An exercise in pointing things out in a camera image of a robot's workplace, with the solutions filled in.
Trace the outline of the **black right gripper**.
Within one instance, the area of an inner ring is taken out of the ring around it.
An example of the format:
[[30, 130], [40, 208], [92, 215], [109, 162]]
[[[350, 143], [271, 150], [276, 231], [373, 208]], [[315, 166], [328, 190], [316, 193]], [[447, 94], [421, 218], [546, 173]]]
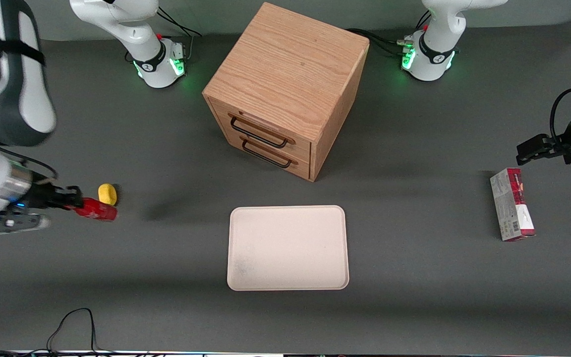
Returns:
[[84, 200], [70, 202], [70, 197], [82, 197], [81, 188], [75, 185], [59, 187], [50, 182], [39, 184], [34, 181], [22, 197], [22, 204], [28, 209], [58, 208], [66, 211], [86, 212]]

